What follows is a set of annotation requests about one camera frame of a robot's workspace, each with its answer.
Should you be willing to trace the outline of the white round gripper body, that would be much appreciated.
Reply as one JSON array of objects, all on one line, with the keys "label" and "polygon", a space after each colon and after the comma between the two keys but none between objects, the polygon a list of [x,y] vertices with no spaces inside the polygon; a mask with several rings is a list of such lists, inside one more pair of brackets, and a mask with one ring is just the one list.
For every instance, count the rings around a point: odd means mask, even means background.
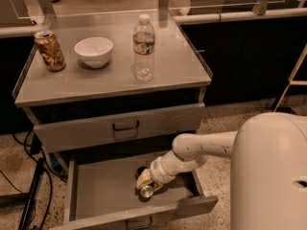
[{"label": "white round gripper body", "polygon": [[160,158],[155,159],[151,163],[150,175],[151,179],[157,184],[168,184],[176,178],[174,175],[169,175],[164,171]]}]

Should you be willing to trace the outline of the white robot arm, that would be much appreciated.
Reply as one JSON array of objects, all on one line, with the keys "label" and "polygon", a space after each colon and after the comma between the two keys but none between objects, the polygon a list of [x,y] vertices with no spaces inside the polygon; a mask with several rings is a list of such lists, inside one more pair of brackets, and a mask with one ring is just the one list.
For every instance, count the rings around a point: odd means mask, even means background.
[{"label": "white robot arm", "polygon": [[208,156],[231,160],[231,230],[307,230],[307,117],[256,115],[236,131],[178,135],[137,178],[157,191]]}]

